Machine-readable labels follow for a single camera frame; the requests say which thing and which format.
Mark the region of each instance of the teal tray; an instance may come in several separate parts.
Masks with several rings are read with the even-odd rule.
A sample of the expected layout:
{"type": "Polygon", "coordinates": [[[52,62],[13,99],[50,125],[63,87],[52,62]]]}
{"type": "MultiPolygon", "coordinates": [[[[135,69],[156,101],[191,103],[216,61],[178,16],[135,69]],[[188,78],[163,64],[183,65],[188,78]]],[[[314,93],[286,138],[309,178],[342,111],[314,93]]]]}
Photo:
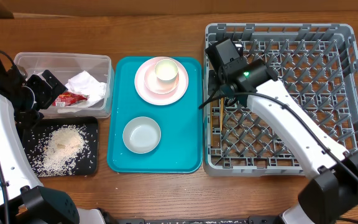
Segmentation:
{"type": "Polygon", "coordinates": [[[200,168],[203,148],[203,82],[201,65],[175,57],[186,69],[189,85],[177,102],[155,106],[144,101],[134,86],[137,69],[152,57],[126,57],[116,68],[107,162],[117,172],[192,173],[200,168]],[[125,125],[139,116],[154,119],[161,129],[158,146],[146,154],[128,150],[122,140],[125,125]]]}

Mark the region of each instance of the pink plate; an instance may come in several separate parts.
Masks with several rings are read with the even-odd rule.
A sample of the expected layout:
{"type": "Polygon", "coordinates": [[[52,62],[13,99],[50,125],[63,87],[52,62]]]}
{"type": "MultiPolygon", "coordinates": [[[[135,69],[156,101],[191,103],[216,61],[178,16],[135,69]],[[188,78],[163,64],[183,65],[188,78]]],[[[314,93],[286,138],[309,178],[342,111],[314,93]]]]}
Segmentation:
{"type": "Polygon", "coordinates": [[[154,65],[155,64],[151,65],[146,71],[144,77],[144,84],[146,87],[153,93],[157,94],[167,94],[174,90],[179,83],[179,75],[177,75],[177,78],[173,83],[160,82],[154,72],[154,65]]]}
{"type": "Polygon", "coordinates": [[[178,101],[187,90],[187,86],[189,85],[189,77],[187,75],[186,69],[184,66],[176,61],[175,59],[172,59],[176,64],[178,65],[178,85],[177,87],[167,93],[167,94],[157,94],[150,91],[146,85],[145,85],[145,74],[147,69],[149,69],[150,66],[153,66],[156,64],[159,60],[162,59],[172,59],[168,57],[155,57],[152,59],[149,59],[145,63],[143,63],[139,69],[136,72],[135,75],[135,89],[137,94],[146,102],[151,103],[153,105],[169,105],[171,103],[174,103],[178,101]]]}

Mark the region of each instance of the red snack package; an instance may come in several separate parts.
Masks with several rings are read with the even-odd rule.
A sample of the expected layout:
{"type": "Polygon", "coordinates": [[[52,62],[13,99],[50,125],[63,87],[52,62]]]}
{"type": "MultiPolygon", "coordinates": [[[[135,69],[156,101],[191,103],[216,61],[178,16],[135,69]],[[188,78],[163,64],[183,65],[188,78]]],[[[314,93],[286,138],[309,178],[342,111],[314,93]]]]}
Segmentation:
{"type": "Polygon", "coordinates": [[[70,106],[88,100],[87,95],[74,94],[69,91],[60,94],[52,103],[52,106],[70,106]]]}

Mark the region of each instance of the clear plastic bin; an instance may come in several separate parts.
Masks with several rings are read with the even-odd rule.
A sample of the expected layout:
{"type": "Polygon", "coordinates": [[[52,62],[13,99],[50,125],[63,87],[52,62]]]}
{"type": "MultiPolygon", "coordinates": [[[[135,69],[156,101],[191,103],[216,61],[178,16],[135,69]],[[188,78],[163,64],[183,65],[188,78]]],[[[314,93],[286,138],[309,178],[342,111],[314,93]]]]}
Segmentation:
{"type": "Polygon", "coordinates": [[[87,71],[97,81],[107,83],[104,99],[89,108],[50,106],[40,110],[46,118],[66,118],[74,116],[94,116],[108,118],[111,114],[112,88],[114,70],[111,59],[104,55],[33,53],[24,52],[16,55],[14,62],[27,72],[28,76],[50,70],[64,85],[68,79],[82,71],[87,71]]]}

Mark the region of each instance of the gray dish rack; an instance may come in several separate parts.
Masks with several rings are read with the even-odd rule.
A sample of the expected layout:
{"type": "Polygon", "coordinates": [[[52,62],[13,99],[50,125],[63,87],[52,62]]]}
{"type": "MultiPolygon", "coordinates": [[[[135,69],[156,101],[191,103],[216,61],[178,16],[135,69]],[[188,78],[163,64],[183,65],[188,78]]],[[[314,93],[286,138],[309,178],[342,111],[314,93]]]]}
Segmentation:
{"type": "MultiPolygon", "coordinates": [[[[210,24],[205,47],[229,37],[248,62],[263,59],[291,97],[333,139],[358,151],[358,51],[347,24],[210,24]]],[[[204,100],[213,70],[204,56],[204,100]]],[[[302,175],[293,154],[256,114],[220,101],[204,108],[204,169],[209,175],[302,175]]]]}

